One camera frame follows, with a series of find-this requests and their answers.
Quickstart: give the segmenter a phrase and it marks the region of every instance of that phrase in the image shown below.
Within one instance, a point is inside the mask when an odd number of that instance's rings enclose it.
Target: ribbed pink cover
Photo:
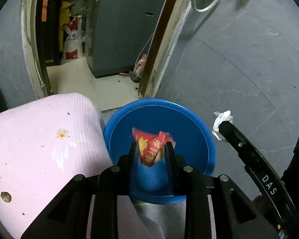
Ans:
[[[76,174],[111,166],[100,110],[81,94],[54,95],[0,113],[0,220],[17,239]],[[58,130],[67,131],[58,138]],[[118,199],[120,239],[163,238],[161,228],[138,217],[128,197]]]

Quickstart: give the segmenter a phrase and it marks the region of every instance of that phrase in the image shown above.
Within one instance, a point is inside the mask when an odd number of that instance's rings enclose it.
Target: blue bucket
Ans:
[[[117,164],[120,156],[128,154],[131,143],[135,142],[133,127],[152,134],[170,133],[176,142],[175,153],[202,174],[212,175],[216,163],[214,140],[205,123],[189,109],[156,98],[134,101],[120,108],[103,132],[113,164]],[[152,167],[139,161],[137,177],[132,179],[137,189],[131,191],[131,196],[141,201],[170,204],[186,199],[170,195],[164,159]]]

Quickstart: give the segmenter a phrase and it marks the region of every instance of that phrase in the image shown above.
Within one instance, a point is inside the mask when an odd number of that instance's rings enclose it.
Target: beige tile floor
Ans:
[[[102,111],[122,107],[139,99],[138,84],[119,75],[95,78],[85,57],[47,67],[54,94],[78,92],[88,97]]]

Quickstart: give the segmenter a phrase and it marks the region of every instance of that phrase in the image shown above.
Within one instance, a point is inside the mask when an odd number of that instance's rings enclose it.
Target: white crumpled wrapper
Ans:
[[[219,133],[219,125],[220,125],[220,123],[222,123],[223,121],[226,121],[226,120],[228,120],[230,123],[232,123],[233,116],[231,115],[231,111],[226,111],[226,112],[222,112],[222,113],[214,112],[214,115],[217,118],[215,119],[212,133],[219,141],[227,142],[227,140]]]

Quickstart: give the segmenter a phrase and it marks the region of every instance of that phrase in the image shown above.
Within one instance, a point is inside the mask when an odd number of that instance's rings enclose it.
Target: metal screw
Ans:
[[[229,181],[229,178],[228,178],[228,176],[226,176],[226,175],[221,175],[219,178],[220,178],[220,180],[221,180],[222,182],[227,182],[227,181]]]
[[[114,165],[111,167],[112,172],[118,172],[119,170],[120,170],[120,168],[117,165]]]
[[[77,175],[74,176],[74,179],[75,179],[76,181],[81,181],[83,178],[84,178],[84,175],[83,175],[83,174],[77,174]]]
[[[186,165],[186,166],[183,168],[183,170],[184,170],[185,172],[192,172],[192,171],[193,171],[192,167],[190,167],[190,166],[188,166],[188,165]]]

